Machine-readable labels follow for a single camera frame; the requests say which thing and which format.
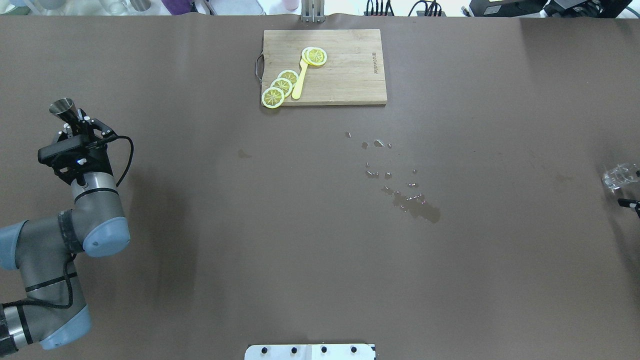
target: white bracket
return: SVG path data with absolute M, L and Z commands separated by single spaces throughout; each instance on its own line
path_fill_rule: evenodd
M 302 0 L 302 22 L 324 22 L 324 0 Z
M 252 345 L 244 360 L 376 360 L 373 344 Z

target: white label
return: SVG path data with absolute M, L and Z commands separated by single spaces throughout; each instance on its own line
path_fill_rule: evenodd
M 483 15 L 491 15 L 493 13 L 497 13 L 500 11 L 500 8 L 502 8 L 502 5 L 489 6 L 487 9 L 484 10 Z
M 371 344 L 252 345 L 244 360 L 375 360 Z

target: brown table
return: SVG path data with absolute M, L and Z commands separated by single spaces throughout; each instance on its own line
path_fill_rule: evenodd
M 2 19 L 3 225 L 72 205 L 36 160 L 52 101 L 136 142 L 131 245 L 76 261 L 92 331 L 13 358 L 366 341 L 381 360 L 637 359 L 640 222 L 600 174 L 638 161 L 640 22 L 299 21 Z M 263 108 L 262 31 L 305 28 L 380 28 L 388 104 Z M 126 154 L 111 146 L 116 173 Z M 426 204 L 404 212 L 384 186 Z M 3 302 L 24 296 L 1 276 Z

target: metal hinge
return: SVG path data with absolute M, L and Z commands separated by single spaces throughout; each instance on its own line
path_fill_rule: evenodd
M 302 22 L 324 22 L 324 0 L 302 0 Z

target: wooden cutting board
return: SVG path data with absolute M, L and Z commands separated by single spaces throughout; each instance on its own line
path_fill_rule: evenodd
M 289 96 L 283 106 L 387 103 L 379 29 L 265 30 L 262 91 L 283 70 L 300 73 L 301 52 L 308 46 L 322 47 L 327 61 L 309 65 L 300 99 Z

